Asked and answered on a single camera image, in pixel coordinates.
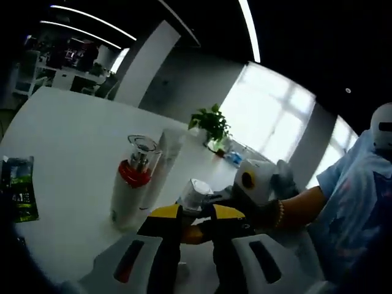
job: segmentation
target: red-capped bottle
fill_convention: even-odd
[[[131,135],[128,141],[130,156],[120,162],[111,198],[111,219],[120,230],[132,225],[162,154],[157,144],[146,136]]]

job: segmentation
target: window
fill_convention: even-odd
[[[122,61],[124,60],[128,51],[129,51],[129,48],[125,48],[125,49],[123,49],[123,51],[120,52],[115,63],[113,63],[113,65],[111,66],[111,69],[110,69],[111,72],[117,73],[117,70],[120,67],[120,65],[121,65]]]
[[[337,162],[355,144],[358,136],[351,127],[340,117],[337,117],[335,127],[332,132],[330,143],[325,150],[315,173],[307,184],[307,188],[318,186],[316,176],[325,171],[328,167]]]
[[[314,96],[258,64],[241,72],[220,107],[230,133],[272,162],[289,160],[314,106]]]

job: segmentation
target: white helmet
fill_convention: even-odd
[[[392,150],[392,103],[376,109],[372,116],[370,130],[375,149]]]

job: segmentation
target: black ceiling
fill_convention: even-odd
[[[238,0],[166,0],[192,30],[200,50],[239,62],[253,60]],[[367,129],[374,109],[391,101],[392,25],[386,4],[358,1],[248,0],[261,64],[312,91],[329,111],[356,132]],[[166,19],[182,35],[179,46],[197,47],[183,26],[158,0],[55,1],[82,10],[136,38]],[[122,48],[133,40],[90,18],[48,9],[45,20],[62,22]]]

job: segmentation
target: white table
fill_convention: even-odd
[[[81,72],[77,69],[72,69],[70,67],[63,67],[62,69],[55,69],[54,67],[47,66],[44,63],[38,63],[38,68],[54,70],[56,72],[55,78],[53,79],[52,87],[70,90],[72,82],[75,77],[85,78],[87,80],[93,81],[95,83],[101,84],[105,81],[105,76],[97,77],[96,75],[91,75],[90,73]]]
[[[91,271],[94,257],[120,238],[110,224],[109,209],[127,136],[144,134],[158,140],[166,127],[187,128],[128,105],[46,87],[18,112],[0,144],[0,155],[35,158],[33,184],[40,219],[17,228],[50,279],[81,278]],[[236,168],[190,138],[156,206],[171,205],[190,178],[221,190],[233,183],[235,173]],[[211,248],[210,243],[182,247],[194,287],[187,293],[216,289]],[[179,285],[177,292],[185,288]]]

